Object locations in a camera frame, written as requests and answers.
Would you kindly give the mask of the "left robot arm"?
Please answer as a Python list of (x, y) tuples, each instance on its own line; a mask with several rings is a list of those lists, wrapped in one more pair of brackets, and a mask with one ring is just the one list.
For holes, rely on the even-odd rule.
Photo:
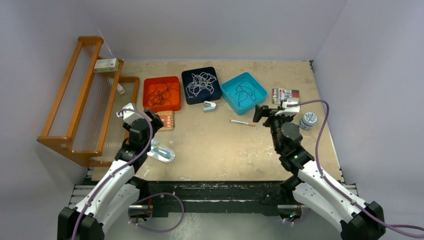
[(146, 161), (152, 139), (164, 124), (149, 108), (139, 112), (132, 103), (116, 115), (123, 119), (128, 138), (93, 190), (74, 207), (64, 207), (59, 213), (59, 240), (103, 240), (127, 205), (142, 205), (149, 199), (148, 189), (133, 183), (132, 178)]

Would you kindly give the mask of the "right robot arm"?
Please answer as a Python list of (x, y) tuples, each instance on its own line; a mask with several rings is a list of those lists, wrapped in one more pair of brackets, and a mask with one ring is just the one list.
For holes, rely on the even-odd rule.
[(383, 208), (358, 197), (317, 165), (301, 145), (303, 137), (292, 116), (281, 108), (256, 105), (253, 122), (263, 117), (281, 165), (292, 173), (280, 191), (284, 202), (306, 205), (335, 227), (343, 240), (378, 240), (386, 233)]

